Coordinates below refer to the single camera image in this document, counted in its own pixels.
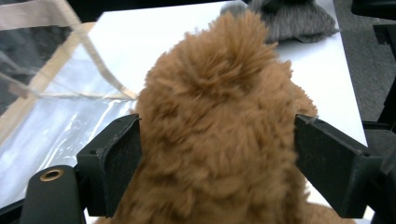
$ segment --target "gray fabric object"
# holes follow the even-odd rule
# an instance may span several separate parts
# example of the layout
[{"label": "gray fabric object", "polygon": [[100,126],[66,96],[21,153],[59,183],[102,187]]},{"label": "gray fabric object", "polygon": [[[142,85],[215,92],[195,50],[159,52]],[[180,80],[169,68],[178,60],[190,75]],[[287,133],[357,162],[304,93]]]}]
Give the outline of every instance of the gray fabric object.
[{"label": "gray fabric object", "polygon": [[231,11],[234,15],[251,10],[262,15],[262,21],[270,29],[267,43],[286,39],[298,39],[304,43],[318,42],[338,32],[335,20],[314,0],[285,3],[277,12],[265,12],[262,7],[270,0],[252,0],[248,5],[244,2],[231,2],[220,11],[224,14]]}]

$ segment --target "transparent plastic bag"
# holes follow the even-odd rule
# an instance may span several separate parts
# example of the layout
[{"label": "transparent plastic bag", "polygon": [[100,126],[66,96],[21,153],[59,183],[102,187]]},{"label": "transparent plastic bag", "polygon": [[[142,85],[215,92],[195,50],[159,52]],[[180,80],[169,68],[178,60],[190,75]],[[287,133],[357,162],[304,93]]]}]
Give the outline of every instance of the transparent plastic bag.
[{"label": "transparent plastic bag", "polygon": [[106,68],[64,0],[0,0],[0,208],[29,178],[76,154],[135,94]]}]

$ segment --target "brown plush toy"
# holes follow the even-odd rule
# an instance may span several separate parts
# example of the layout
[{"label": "brown plush toy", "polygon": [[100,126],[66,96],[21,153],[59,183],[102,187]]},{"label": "brown plush toy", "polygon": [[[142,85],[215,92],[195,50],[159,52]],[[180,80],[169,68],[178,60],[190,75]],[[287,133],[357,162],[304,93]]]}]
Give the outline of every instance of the brown plush toy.
[{"label": "brown plush toy", "polygon": [[293,123],[317,110],[267,33],[226,13],[158,59],[136,107],[144,157],[98,223],[342,223],[306,202]]}]

